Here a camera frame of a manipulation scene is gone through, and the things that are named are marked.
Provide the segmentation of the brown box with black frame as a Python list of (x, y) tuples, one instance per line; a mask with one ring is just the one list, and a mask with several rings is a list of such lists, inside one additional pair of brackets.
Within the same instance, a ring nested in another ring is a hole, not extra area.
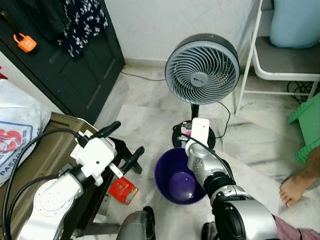
[[(57, 129), (89, 131), (90, 133), (96, 131), (93, 125), (83, 119), (53, 113), (46, 125), (45, 132)], [(62, 167), (75, 165), (76, 161), (71, 157), (71, 153), (76, 145), (76, 140), (68, 134), (56, 133), (44, 137), (41, 142), (36, 144), (32, 153), (28, 155), (25, 163), (18, 170), (8, 203), (12, 203), (19, 188), (30, 181), (43, 176), (57, 175)], [(98, 215), (99, 208), (116, 176), (111, 170), (107, 170), (102, 174), (102, 178), (103, 185), (96, 186), (92, 183), (83, 195), (74, 201), (59, 229), (62, 240), (68, 240), (72, 236), (83, 237), (109, 233), (106, 227), (98, 227), (94, 223), (94, 219)], [(19, 231), (31, 215), (35, 193), (42, 184), (42, 182), (38, 182), (35, 186), (28, 187), (14, 206), (13, 217), (10, 221), (13, 240), (18, 239)]]

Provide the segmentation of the navy white floral garment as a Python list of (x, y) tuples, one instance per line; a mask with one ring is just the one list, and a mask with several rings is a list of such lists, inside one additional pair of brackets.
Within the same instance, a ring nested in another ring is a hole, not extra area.
[(109, 21), (100, 0), (64, 0), (62, 7), (69, 22), (58, 44), (77, 57), (90, 37), (106, 32)]

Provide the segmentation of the grey robot leg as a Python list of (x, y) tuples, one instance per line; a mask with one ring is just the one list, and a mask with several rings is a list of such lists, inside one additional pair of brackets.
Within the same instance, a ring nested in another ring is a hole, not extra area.
[(202, 225), (200, 240), (219, 240), (215, 222), (206, 222)]
[(119, 227), (116, 240), (156, 240), (153, 208), (145, 206), (128, 215)]

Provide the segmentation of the light blue cushion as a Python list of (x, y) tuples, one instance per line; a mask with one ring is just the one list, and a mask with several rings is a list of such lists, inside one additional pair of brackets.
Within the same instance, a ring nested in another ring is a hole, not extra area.
[(270, 43), (302, 50), (320, 41), (320, 0), (273, 0)]

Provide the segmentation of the green plastic stool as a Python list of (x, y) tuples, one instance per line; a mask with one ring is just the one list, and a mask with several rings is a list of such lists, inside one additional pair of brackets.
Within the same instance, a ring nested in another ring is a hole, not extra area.
[(288, 117), (288, 123), (298, 121), (305, 146), (297, 151), (295, 158), (301, 164), (306, 164), (308, 155), (320, 146), (320, 94), (316, 94), (303, 102), (293, 114)]

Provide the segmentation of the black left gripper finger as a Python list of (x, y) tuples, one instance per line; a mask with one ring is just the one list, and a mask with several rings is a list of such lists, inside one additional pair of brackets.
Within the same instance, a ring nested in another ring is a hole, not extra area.
[(145, 151), (146, 149), (143, 146), (138, 147), (135, 153), (133, 153), (122, 166), (122, 174), (126, 174), (130, 170), (132, 170), (135, 174), (141, 174), (143, 169), (138, 160), (144, 154)]
[(97, 131), (95, 134), (93, 134), (94, 138), (107, 138), (109, 135), (114, 133), (118, 128), (121, 126), (121, 121), (114, 121), (112, 124), (105, 126), (104, 128), (101, 128), (101, 130)]

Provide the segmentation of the white printed sack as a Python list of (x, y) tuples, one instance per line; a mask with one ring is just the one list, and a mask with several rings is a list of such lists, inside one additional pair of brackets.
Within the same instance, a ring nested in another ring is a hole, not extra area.
[(0, 79), (0, 186), (34, 151), (32, 145), (18, 158), (26, 144), (42, 134), (50, 118), (50, 106)]

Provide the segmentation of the red packet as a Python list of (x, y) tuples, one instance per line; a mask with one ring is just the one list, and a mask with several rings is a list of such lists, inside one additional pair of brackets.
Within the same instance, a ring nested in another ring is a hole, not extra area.
[(124, 176), (117, 178), (107, 190), (118, 202), (130, 205), (138, 193), (138, 188)]

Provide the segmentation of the black cabinet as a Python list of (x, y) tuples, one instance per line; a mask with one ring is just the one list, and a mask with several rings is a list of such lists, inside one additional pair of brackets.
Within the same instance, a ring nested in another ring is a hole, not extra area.
[[(57, 109), (90, 124), (98, 119), (125, 65), (106, 2), (99, 1), (109, 27), (71, 57), (58, 44), (69, 22), (64, 0), (0, 0), (0, 53)], [(25, 53), (14, 34), (30, 36), (37, 47)]]

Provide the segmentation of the purple plastic bin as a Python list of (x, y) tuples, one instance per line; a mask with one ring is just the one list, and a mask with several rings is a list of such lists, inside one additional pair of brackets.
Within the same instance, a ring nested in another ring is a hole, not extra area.
[(160, 156), (155, 165), (154, 179), (162, 196), (177, 205), (191, 205), (206, 196), (188, 167), (186, 150), (181, 147), (172, 148)]

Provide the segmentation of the grey robot right leg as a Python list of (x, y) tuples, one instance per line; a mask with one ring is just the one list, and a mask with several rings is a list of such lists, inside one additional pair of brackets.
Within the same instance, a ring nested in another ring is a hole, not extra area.
[(200, 240), (219, 240), (215, 222), (206, 222), (202, 225)]

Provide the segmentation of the person bare foot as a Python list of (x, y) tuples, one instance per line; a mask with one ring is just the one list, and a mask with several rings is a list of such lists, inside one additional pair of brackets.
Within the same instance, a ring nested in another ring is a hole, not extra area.
[(320, 178), (320, 147), (315, 147), (307, 156), (302, 170), (287, 178), (279, 188), (282, 202), (292, 208), (304, 192)]

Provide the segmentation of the grey pedestal fan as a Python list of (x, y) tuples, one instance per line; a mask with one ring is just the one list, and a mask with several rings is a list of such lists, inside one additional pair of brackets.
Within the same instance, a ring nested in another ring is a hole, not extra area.
[(201, 105), (212, 105), (229, 96), (240, 78), (237, 50), (213, 33), (188, 36), (170, 54), (165, 69), (169, 90), (190, 104), (190, 118), (199, 117)]

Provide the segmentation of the white frame chair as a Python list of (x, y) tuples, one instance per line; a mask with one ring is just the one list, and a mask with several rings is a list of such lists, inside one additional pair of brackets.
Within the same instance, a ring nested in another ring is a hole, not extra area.
[[(251, 28), (250, 44), (243, 66), (242, 79), (234, 101), (234, 115), (242, 109), (243, 97), (246, 94), (293, 96), (311, 100), (316, 94), (320, 82), (320, 44), (302, 48), (279, 48), (271, 44), (271, 22), (275, 14), (274, 0), (255, 0), (256, 13), (250, 19), (254, 22)], [(254, 70), (257, 77), (277, 82), (310, 82), (308, 91), (295, 90), (265, 91), (249, 90), (246, 84), (249, 71)]]

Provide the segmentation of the orange padlock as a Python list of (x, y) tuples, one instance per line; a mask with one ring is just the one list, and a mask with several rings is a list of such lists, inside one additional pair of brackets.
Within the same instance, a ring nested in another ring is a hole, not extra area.
[(13, 39), (17, 43), (17, 46), (25, 53), (32, 52), (38, 45), (32, 37), (22, 33), (14, 34)]

